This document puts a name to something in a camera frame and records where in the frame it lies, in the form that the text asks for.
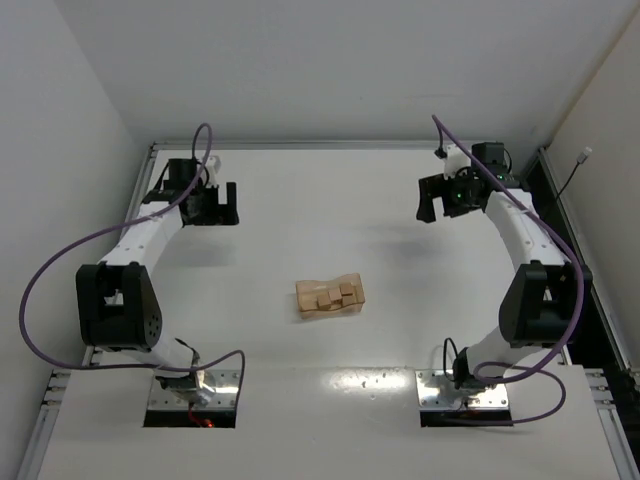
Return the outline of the wooden cube block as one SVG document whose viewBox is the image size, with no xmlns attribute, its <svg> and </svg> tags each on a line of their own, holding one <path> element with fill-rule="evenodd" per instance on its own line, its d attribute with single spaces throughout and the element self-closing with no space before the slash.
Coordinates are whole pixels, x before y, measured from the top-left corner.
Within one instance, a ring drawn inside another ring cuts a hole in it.
<svg viewBox="0 0 640 480">
<path fill-rule="evenodd" d="M 350 283 L 342 283 L 340 285 L 340 291 L 342 295 L 353 295 L 354 287 Z"/>
</svg>

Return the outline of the transparent amber plastic bin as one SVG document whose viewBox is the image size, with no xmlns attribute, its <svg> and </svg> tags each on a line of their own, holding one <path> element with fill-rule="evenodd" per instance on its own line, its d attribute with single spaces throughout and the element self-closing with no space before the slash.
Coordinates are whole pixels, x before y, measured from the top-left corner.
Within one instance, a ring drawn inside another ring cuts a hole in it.
<svg viewBox="0 0 640 480">
<path fill-rule="evenodd" d="M 357 314 L 366 302 L 359 273 L 327 281 L 298 281 L 295 288 L 302 320 Z"/>
</svg>

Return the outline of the wooden cube with square mark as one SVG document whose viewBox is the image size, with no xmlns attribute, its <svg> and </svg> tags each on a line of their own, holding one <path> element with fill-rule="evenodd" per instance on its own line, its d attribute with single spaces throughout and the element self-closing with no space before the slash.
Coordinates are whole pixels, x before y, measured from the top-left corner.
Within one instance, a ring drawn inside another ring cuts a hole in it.
<svg viewBox="0 0 640 480">
<path fill-rule="evenodd" d="M 330 310 L 332 307 L 332 300 L 327 292 L 321 293 L 317 296 L 317 305 L 319 310 Z"/>
</svg>

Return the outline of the plain wooden cube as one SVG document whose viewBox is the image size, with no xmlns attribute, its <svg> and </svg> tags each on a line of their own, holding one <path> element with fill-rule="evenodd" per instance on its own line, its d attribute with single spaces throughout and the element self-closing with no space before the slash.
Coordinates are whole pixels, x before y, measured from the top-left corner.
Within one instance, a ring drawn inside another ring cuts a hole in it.
<svg viewBox="0 0 640 480">
<path fill-rule="evenodd" d="M 330 289 L 328 291 L 328 296 L 332 303 L 342 302 L 342 294 L 339 288 Z"/>
</svg>

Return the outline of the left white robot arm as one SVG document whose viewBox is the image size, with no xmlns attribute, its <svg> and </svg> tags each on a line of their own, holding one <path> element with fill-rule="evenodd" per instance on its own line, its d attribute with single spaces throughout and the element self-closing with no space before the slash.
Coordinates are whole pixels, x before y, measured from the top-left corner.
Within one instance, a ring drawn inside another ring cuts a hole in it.
<svg viewBox="0 0 640 480">
<path fill-rule="evenodd" d="M 171 239 L 188 226 L 235 226 L 237 185 L 219 186 L 198 160 L 171 158 L 140 204 L 136 225 L 99 263 L 76 273 L 81 337 L 88 346 L 148 364 L 160 387 L 189 405 L 204 407 L 214 377 L 199 369 L 197 350 L 173 335 L 163 320 L 151 274 Z"/>
</svg>

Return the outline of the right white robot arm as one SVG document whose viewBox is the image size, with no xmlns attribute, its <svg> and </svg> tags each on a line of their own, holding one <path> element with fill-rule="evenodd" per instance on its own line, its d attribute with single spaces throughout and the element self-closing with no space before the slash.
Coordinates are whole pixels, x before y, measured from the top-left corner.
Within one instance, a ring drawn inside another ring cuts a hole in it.
<svg viewBox="0 0 640 480">
<path fill-rule="evenodd" d="M 469 155 L 454 144 L 440 145 L 434 154 L 444 170 L 419 180 L 417 219 L 435 221 L 435 199 L 441 199 L 446 217 L 484 213 L 514 268 L 497 327 L 453 361 L 449 379 L 454 386 L 480 388 L 488 379 L 503 378 L 526 357 L 558 344 L 591 288 L 592 274 L 572 262 L 538 225 L 533 197 L 511 172 L 503 143 L 476 143 Z"/>
</svg>

